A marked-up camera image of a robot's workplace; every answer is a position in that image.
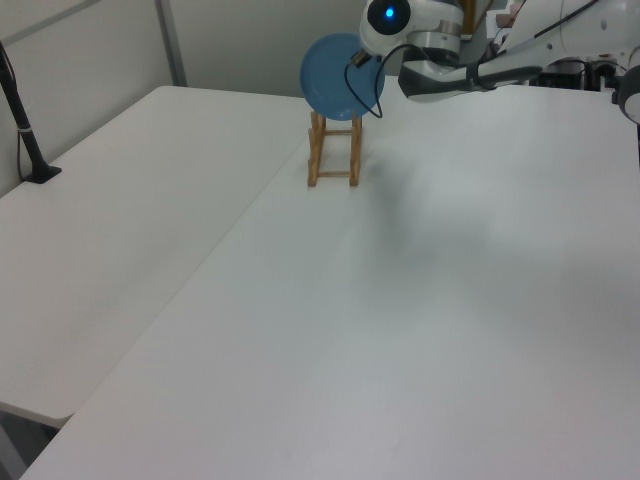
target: black pole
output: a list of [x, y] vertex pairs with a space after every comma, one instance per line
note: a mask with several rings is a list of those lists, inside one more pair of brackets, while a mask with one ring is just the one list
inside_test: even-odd
[[27, 149], [27, 153], [31, 158], [32, 170], [31, 175], [25, 177], [25, 182], [32, 183], [45, 183], [51, 178], [55, 177], [62, 170], [58, 167], [52, 167], [42, 158], [40, 147], [36, 141], [36, 136], [33, 134], [33, 129], [27, 118], [27, 112], [24, 111], [24, 106], [18, 95], [18, 85], [13, 77], [12, 69], [9, 66], [8, 56], [0, 42], [0, 84], [2, 84], [2, 90], [9, 102], [9, 108], [13, 113], [13, 118], [18, 126], [18, 131], [24, 142], [24, 146]]

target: black cable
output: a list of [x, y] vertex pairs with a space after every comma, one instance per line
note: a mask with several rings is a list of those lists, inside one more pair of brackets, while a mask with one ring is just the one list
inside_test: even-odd
[[22, 165], [20, 165], [20, 132], [18, 132], [18, 176], [20, 177], [20, 181], [24, 182], [24, 177], [22, 176]]
[[627, 69], [624, 68], [622, 65], [620, 65], [618, 62], [614, 62], [612, 60], [595, 60], [593, 62], [594, 64], [598, 65], [598, 64], [604, 64], [604, 65], [612, 65], [614, 67], [620, 67], [622, 69], [623, 72], [627, 72]]
[[358, 101], [358, 103], [360, 103], [360, 105], [362, 105], [364, 108], [366, 108], [367, 111], [371, 115], [376, 117], [376, 118], [382, 118], [383, 117], [382, 106], [380, 105], [380, 92], [378, 92], [378, 81], [380, 80], [380, 74], [382, 73], [382, 70], [384, 69], [385, 64], [391, 58], [391, 56], [394, 53], [396, 53], [398, 50], [401, 50], [403, 48], [415, 48], [415, 49], [420, 50], [420, 53], [423, 53], [422, 49], [420, 49], [420, 47], [417, 47], [417, 46], [412, 45], [410, 43], [404, 43], [402, 45], [398, 45], [396, 48], [391, 50], [387, 54], [386, 57], [384, 57], [384, 59], [380, 63], [380, 67], [378, 67], [378, 72], [376, 73], [376, 79], [375, 79], [375, 83], [374, 83], [374, 86], [373, 86], [374, 93], [375, 93], [375, 96], [376, 96], [376, 106], [378, 107], [378, 112], [380, 112], [380, 113], [376, 113], [373, 110], [371, 110], [369, 108], [369, 106], [366, 103], [364, 103], [364, 101], [362, 101], [362, 99], [358, 96], [358, 94], [353, 90], [353, 87], [351, 87], [351, 83], [349, 82], [349, 76], [348, 76], [349, 67], [351, 66], [351, 62], [347, 63], [347, 65], [344, 67], [344, 81], [347, 84], [347, 88], [349, 89], [351, 94], [354, 96], [354, 98]]
[[539, 31], [538, 33], [536, 33], [533, 38], [538, 38], [541, 37], [542, 35], [544, 35], [545, 33], [553, 30], [554, 28], [558, 28], [560, 25], [567, 23], [569, 20], [571, 20], [573, 17], [580, 15], [582, 12], [584, 12], [585, 10], [593, 7], [596, 3], [598, 3], [600, 0], [591, 0], [589, 3], [587, 3], [586, 5], [583, 5], [582, 7], [580, 7], [579, 9], [577, 9], [575, 12], [570, 13], [569, 15], [567, 15], [566, 17], [561, 18], [560, 20], [558, 20], [556, 23], [554, 23], [553, 25], [549, 25], [547, 28], [545, 28], [544, 30]]
[[9, 72], [11, 73], [11, 78], [13, 79], [13, 84], [16, 84], [16, 72], [13, 70], [13, 65], [11, 65], [11, 60], [9, 60], [9, 55], [7, 55], [7, 51], [4, 49], [4, 45], [0, 42], [0, 55], [4, 58], [7, 66], [9, 67]]

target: wooden stand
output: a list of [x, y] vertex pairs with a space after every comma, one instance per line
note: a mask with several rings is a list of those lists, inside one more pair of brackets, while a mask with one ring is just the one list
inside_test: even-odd
[[[324, 138], [328, 135], [351, 135], [351, 159], [349, 171], [345, 172], [321, 172], [322, 147]], [[349, 177], [349, 185], [357, 187], [360, 181], [360, 152], [362, 151], [362, 118], [351, 117], [351, 128], [346, 130], [327, 130], [327, 119], [318, 112], [311, 112], [311, 128], [309, 129], [309, 145], [311, 158], [309, 158], [309, 178], [307, 185], [315, 187], [318, 177]]]

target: white tabletop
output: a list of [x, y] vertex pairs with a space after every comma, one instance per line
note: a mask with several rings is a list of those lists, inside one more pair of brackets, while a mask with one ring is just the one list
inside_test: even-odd
[[308, 189], [301, 146], [25, 480], [638, 478], [635, 128], [586, 92], [383, 106], [360, 186]]
[[0, 409], [59, 426], [302, 143], [300, 99], [160, 88], [0, 200]]

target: blue dish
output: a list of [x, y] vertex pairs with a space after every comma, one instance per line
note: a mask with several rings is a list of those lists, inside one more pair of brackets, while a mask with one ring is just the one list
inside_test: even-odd
[[[333, 33], [321, 38], [307, 51], [300, 68], [300, 85], [307, 103], [332, 120], [351, 120], [352, 112], [362, 117], [368, 110], [356, 100], [344, 81], [344, 67], [360, 50], [360, 39], [352, 33]], [[349, 82], [362, 101], [374, 109], [374, 83], [380, 63], [371, 59], [360, 68], [350, 66]], [[384, 88], [384, 72], [378, 93]]]

